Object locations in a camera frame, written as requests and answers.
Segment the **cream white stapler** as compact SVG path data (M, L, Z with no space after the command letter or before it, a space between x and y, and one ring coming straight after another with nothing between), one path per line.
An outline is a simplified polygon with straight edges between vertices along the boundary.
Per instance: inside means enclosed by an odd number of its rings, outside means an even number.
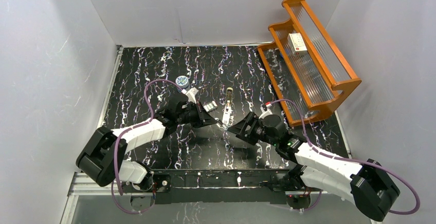
M227 87L226 89L226 99L225 99L225 105L224 105L224 112L222 117L222 123L227 126L230 121L230 115L231 115L231 106L232 106L232 99L233 99L233 88Z

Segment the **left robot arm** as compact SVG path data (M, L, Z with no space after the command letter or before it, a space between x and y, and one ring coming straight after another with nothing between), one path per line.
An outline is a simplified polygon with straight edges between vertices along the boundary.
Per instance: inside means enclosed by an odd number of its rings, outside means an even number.
M171 101L145 122L124 129L111 130L105 126L96 129L78 155L76 166L99 186L118 180L148 191L154 183L152 169L141 162L125 160L127 152L166 138L183 124L201 128L217 123L199 102Z

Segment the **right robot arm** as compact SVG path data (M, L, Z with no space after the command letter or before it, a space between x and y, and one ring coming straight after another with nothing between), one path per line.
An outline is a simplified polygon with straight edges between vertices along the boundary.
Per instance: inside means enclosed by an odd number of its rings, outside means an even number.
M374 221L383 221L400 195L399 188L377 161L350 162L311 146L290 132L278 115L257 116L250 112L228 131L252 145L266 142L283 159L295 163L296 168L289 172L294 189L307 186L327 191L349 201Z

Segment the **grey staple tray insert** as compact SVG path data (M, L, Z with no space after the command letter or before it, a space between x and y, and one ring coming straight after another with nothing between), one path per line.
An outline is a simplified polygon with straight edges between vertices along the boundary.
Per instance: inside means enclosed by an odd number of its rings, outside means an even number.
M206 112L211 112L217 109L217 104L215 101L208 102L203 105L203 108Z

